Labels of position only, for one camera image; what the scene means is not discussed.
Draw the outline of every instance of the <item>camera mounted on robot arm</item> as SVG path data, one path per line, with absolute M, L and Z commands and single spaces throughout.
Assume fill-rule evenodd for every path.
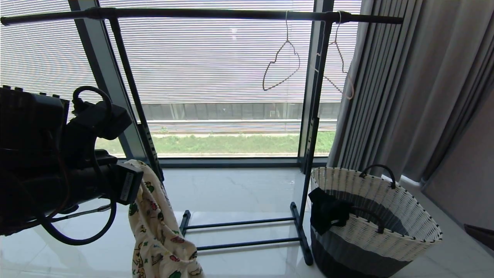
M 80 97 L 84 91 L 99 94 L 96 104 Z M 0 235 L 10 235 L 42 225 L 59 241 L 83 245 L 100 238 L 112 224 L 116 203 L 134 202 L 143 172 L 102 149 L 96 138 L 116 139 L 132 119 L 113 104 L 105 92 L 82 86 L 73 93 L 75 117 L 67 123 L 69 101 L 57 95 L 0 88 Z M 88 239 L 71 239 L 53 222 L 78 205 L 96 198 L 110 200 L 105 227 Z

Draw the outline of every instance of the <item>gray wall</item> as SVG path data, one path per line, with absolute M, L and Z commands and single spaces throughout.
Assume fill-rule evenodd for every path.
M 424 193 L 457 221 L 494 230 L 494 93 Z

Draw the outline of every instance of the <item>glossy tile floor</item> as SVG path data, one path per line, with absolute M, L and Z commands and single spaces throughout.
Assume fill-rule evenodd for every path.
M 300 203 L 303 175 L 297 169 L 165 170 L 165 187 L 178 220 L 183 211 L 193 214 L 190 224 L 289 217 L 289 204 Z M 441 225 L 444 240 L 402 269 L 394 277 L 491 278 L 494 259 L 455 222 L 424 197 L 417 187 L 404 185 Z M 89 209 L 104 200 L 84 204 Z M 309 231 L 309 206 L 305 207 Z M 108 212 L 61 222 L 67 236 L 85 238 L 98 232 Z M 191 230 L 187 238 L 197 246 L 296 236 L 293 225 L 278 223 L 256 227 Z M 1 237 L 0 277 L 131 277 L 134 239 L 127 209 L 119 206 L 115 223 L 100 240 L 86 246 L 67 246 L 42 228 Z M 307 266 L 298 243 L 220 249 L 199 253 L 209 278 L 322 278 L 316 266 Z

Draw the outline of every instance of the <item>laundry basket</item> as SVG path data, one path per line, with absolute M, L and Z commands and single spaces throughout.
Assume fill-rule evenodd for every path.
M 374 166 L 385 168 L 392 182 L 368 175 Z M 311 187 L 352 204 L 344 226 L 334 224 L 322 234 L 311 216 L 312 252 L 326 277 L 390 277 L 442 240 L 439 225 L 384 165 L 363 172 L 316 168 Z

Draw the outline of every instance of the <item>basket handle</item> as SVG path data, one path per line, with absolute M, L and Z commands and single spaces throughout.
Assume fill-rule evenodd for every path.
M 381 168 L 384 168 L 386 169 L 386 171 L 388 171 L 389 175 L 391 176 L 391 189 L 395 189 L 396 188 L 396 179 L 395 179 L 395 175 L 393 175 L 393 172 L 391 171 L 390 168 L 388 168 L 388 166 L 386 165 L 382 165 L 382 164 L 372 164 L 370 166 L 367 166 L 367 168 L 365 168 L 362 173 L 360 174 L 359 177 L 361 178 L 364 178 L 366 175 L 367 175 L 367 171 L 372 168 L 372 167 L 381 167 Z
M 366 208 L 362 208 L 362 207 L 353 207 L 352 206 L 352 208 L 354 210 L 360 210 L 360 211 L 366 212 L 366 213 L 374 216 L 377 219 L 377 232 L 378 233 L 384 233 L 384 221 L 377 214 L 375 214 L 374 212 L 372 212 Z

